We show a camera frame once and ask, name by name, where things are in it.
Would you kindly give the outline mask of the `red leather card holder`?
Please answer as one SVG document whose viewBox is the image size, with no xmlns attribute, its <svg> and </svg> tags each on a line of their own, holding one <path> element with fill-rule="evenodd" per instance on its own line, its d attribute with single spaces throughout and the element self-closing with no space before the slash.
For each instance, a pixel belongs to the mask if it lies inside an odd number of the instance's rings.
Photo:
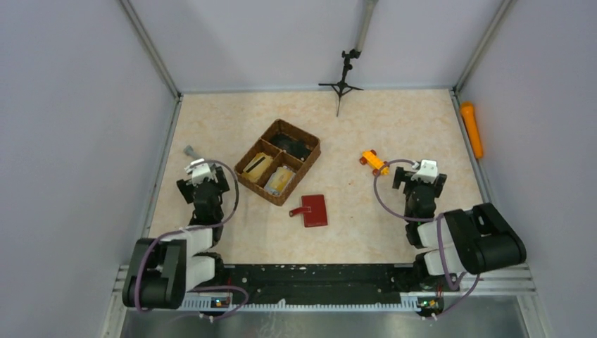
<svg viewBox="0 0 597 338">
<path fill-rule="evenodd" d="M 323 194 L 303 195 L 301 205 L 289 211 L 289 217 L 302 215 L 303 226 L 323 227 L 328 226 L 327 207 Z"/>
</svg>

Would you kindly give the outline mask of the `brown woven divided basket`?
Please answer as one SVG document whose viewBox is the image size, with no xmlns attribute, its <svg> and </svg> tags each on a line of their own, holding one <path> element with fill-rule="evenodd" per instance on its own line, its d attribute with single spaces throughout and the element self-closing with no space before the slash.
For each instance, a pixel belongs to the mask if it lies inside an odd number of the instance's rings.
<svg viewBox="0 0 597 338">
<path fill-rule="evenodd" d="M 297 139 L 306 144 L 311 150 L 309 157 L 303 162 L 294 158 L 290 154 L 284 152 L 280 148 L 273 146 L 269 140 L 277 133 L 283 133 L 293 139 Z M 255 194 L 259 195 L 266 201 L 276 205 L 282 206 L 284 202 L 290 197 L 296 186 L 306 176 L 307 172 L 313 167 L 316 160 L 321 154 L 320 138 L 315 135 L 285 121 L 282 119 L 275 120 L 267 130 L 255 141 L 251 148 L 241 157 L 239 162 L 234 166 L 234 171 L 238 177 L 239 182 L 250 189 Z M 253 183 L 249 182 L 245 177 L 241 176 L 241 172 L 249 161 L 259 152 L 264 152 L 274 157 L 273 162 L 265 170 L 260 179 Z M 279 196 L 273 196 L 264 190 L 264 186 L 270 176 L 276 169 L 282 165 L 290 167 L 295 173 L 293 180 L 287 185 L 286 189 Z"/>
</svg>

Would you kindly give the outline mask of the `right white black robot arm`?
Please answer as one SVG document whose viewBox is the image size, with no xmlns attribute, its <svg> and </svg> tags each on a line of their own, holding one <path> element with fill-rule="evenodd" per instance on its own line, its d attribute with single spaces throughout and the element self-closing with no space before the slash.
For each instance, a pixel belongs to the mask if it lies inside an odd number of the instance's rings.
<svg viewBox="0 0 597 338">
<path fill-rule="evenodd" d="M 446 179 L 440 174 L 425 182 L 403 168 L 394 175 L 393 187 L 401 188 L 406 198 L 407 240 L 421 251 L 413 264 L 416 273 L 421 277 L 478 275 L 524 263 L 523 241 L 492 203 L 434 217 Z"/>
</svg>

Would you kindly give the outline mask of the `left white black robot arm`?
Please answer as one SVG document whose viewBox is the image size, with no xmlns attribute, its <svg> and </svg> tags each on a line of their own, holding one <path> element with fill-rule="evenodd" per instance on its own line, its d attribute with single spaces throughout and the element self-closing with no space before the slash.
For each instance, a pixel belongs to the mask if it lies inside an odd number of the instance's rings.
<svg viewBox="0 0 597 338">
<path fill-rule="evenodd" d="M 238 190 L 237 175 L 216 160 L 195 160 L 185 168 L 188 180 L 177 181 L 194 210 L 189 224 L 134 245 L 122 288 L 122 302 L 141 312 L 177 309 L 185 294 L 215 277 L 217 257 L 208 254 L 230 219 L 222 195 Z"/>
</svg>

